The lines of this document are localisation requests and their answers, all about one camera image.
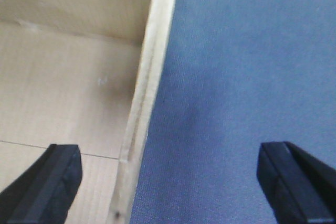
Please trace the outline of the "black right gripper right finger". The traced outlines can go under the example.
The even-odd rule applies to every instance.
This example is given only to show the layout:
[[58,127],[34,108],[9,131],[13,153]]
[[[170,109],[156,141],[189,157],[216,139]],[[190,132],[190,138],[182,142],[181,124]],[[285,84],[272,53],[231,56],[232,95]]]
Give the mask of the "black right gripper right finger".
[[335,169],[293,143],[261,143],[257,179],[278,223],[335,223]]

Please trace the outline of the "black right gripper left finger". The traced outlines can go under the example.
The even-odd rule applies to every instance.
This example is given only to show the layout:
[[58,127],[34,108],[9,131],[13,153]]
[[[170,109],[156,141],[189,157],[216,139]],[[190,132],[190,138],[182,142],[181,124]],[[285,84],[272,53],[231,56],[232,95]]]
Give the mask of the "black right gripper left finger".
[[79,146],[51,144],[1,192],[1,223],[65,223],[81,181]]

